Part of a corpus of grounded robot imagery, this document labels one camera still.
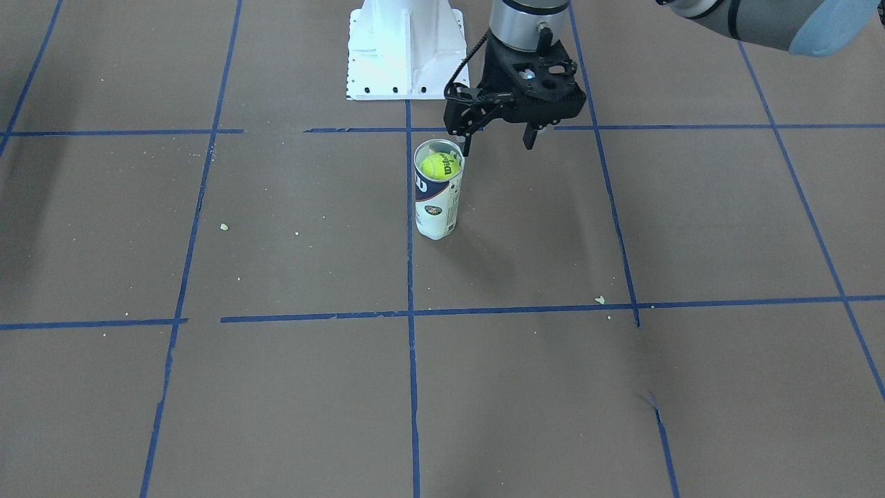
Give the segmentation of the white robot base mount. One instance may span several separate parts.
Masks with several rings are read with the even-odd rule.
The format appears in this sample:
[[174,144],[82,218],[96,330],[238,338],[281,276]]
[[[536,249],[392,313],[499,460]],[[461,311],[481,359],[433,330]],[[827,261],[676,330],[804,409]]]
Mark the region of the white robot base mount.
[[448,1],[364,1],[348,17],[346,98],[443,100],[467,57],[465,20]]

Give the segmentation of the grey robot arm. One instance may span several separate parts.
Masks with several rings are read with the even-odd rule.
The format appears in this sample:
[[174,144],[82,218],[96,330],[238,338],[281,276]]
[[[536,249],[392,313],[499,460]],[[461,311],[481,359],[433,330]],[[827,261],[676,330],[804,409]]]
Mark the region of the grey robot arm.
[[[575,118],[587,95],[576,82],[577,63],[561,35],[568,1],[496,1],[489,29],[467,54],[484,50],[483,76],[474,88],[454,78],[445,85],[446,132],[463,140],[493,120],[525,125],[523,145]],[[664,1],[673,14],[711,32],[793,55],[825,57],[847,46],[882,1]]]

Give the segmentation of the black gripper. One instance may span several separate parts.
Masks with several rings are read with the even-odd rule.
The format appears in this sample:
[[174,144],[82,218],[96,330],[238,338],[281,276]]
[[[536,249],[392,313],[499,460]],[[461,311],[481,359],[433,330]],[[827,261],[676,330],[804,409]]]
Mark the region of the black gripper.
[[[478,83],[478,104],[484,111],[499,110],[497,117],[511,123],[527,123],[525,150],[534,148],[541,125],[575,118],[587,95],[575,76],[577,63],[562,41],[545,50],[515,50],[499,40],[487,41],[483,76]],[[473,131],[460,135],[461,154],[468,157]]]

